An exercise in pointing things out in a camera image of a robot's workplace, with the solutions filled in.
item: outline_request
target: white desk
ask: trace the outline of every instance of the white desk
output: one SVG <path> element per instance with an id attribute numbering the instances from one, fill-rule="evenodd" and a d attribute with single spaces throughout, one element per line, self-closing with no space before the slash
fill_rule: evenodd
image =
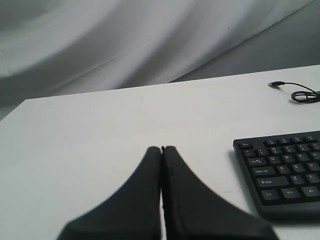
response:
<path id="1" fill-rule="evenodd" d="M 320 66 L 26 100 L 0 122 L 0 239 L 54 240 L 108 198 L 149 146 L 177 146 L 212 190 L 255 213 L 233 140 L 319 130 Z M 282 240 L 320 239 L 320 225 L 274 226 Z"/>

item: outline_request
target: white fabric backdrop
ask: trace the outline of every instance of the white fabric backdrop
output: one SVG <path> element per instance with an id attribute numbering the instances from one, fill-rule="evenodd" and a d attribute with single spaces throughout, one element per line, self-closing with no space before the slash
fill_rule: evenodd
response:
<path id="1" fill-rule="evenodd" d="M 167 83 L 310 2 L 1 0 L 0 100 Z"/>

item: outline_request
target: black cable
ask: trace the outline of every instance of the black cable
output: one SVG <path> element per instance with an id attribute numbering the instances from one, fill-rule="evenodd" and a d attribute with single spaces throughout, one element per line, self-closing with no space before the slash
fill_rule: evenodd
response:
<path id="1" fill-rule="evenodd" d="M 297 85 L 299 87 L 310 90 L 310 91 L 295 91 L 295 92 L 293 92 L 291 94 L 291 98 L 293 101 L 295 101 L 297 103 L 307 103 L 307 104 L 320 102 L 320 91 L 314 91 L 311 88 L 308 88 L 308 87 L 303 86 L 298 83 L 274 81 L 274 82 L 270 82 L 268 85 L 270 87 L 277 87 L 277 86 L 285 85 L 285 84 Z"/>

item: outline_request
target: black keyboard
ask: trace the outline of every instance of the black keyboard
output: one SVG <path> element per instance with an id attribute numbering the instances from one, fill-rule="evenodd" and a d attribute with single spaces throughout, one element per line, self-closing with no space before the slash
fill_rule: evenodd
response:
<path id="1" fill-rule="evenodd" d="M 320 131 L 237 139 L 233 147 L 260 214 L 320 219 Z"/>

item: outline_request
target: shift key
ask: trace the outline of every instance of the shift key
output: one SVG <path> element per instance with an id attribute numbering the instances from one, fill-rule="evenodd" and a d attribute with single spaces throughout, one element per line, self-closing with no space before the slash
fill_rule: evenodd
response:
<path id="1" fill-rule="evenodd" d="M 258 178 L 256 181 L 260 188 L 270 188 L 289 185 L 289 182 L 285 176 Z"/>

